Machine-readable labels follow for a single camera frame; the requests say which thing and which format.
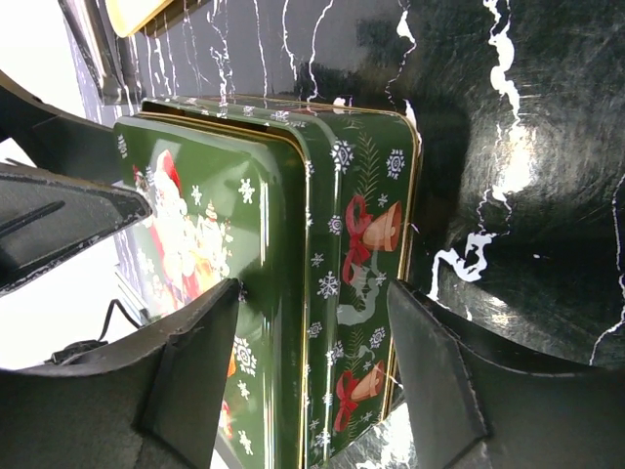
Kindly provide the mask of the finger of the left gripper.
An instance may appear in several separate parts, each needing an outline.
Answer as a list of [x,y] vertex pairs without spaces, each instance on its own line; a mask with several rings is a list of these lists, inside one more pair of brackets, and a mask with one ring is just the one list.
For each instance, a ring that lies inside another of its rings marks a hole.
[[1,74],[1,140],[14,140],[35,166],[71,178],[122,179],[113,130],[43,103]]
[[1,294],[41,277],[151,214],[132,190],[1,165]]

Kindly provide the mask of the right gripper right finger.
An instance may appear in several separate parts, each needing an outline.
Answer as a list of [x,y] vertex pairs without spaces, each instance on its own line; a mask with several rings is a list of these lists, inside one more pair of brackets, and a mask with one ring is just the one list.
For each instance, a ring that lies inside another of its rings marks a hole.
[[620,468],[624,372],[533,351],[407,283],[387,293],[421,468]]

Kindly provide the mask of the gold cookie tin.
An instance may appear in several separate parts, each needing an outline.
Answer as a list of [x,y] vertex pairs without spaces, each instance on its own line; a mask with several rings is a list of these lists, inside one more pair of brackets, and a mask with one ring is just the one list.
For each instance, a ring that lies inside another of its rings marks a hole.
[[390,406],[396,359],[386,296],[408,272],[418,132],[394,111],[252,97],[152,99],[142,115],[276,135],[301,155],[300,468],[326,467]]

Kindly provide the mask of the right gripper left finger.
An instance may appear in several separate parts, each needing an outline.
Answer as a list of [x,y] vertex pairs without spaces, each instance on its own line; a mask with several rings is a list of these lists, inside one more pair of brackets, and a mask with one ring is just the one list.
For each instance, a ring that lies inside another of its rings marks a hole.
[[238,313],[226,279],[63,365],[1,374],[5,468],[206,468]]

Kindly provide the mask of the gold tin lid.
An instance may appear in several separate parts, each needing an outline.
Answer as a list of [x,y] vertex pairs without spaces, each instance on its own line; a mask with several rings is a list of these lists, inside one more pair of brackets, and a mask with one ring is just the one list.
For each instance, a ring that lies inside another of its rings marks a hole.
[[304,167],[289,141],[153,115],[113,127],[122,182],[151,206],[134,279],[164,317],[238,282],[220,432],[246,468],[303,466]]

